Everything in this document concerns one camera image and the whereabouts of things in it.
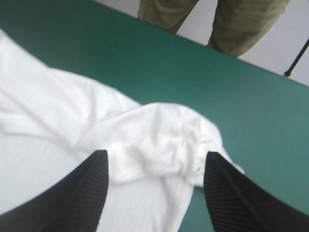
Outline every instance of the white t-shirt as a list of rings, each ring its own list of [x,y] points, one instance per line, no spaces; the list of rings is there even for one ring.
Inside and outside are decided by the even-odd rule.
[[[52,69],[0,31],[0,214],[109,153],[98,232],[176,232],[202,186],[208,151],[230,161],[217,127],[171,103],[140,105],[114,88]]]

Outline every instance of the khaki pants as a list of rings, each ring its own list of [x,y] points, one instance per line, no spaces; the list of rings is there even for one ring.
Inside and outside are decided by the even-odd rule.
[[[138,18],[176,33],[198,0],[140,0]],[[289,0],[218,0],[208,47],[235,57],[272,27]]]

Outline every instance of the green tabletop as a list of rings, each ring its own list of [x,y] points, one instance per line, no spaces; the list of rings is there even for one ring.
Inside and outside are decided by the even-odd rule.
[[[0,28],[51,67],[197,110],[247,176],[309,214],[307,87],[88,0],[0,0]],[[202,189],[179,231],[212,231]]]

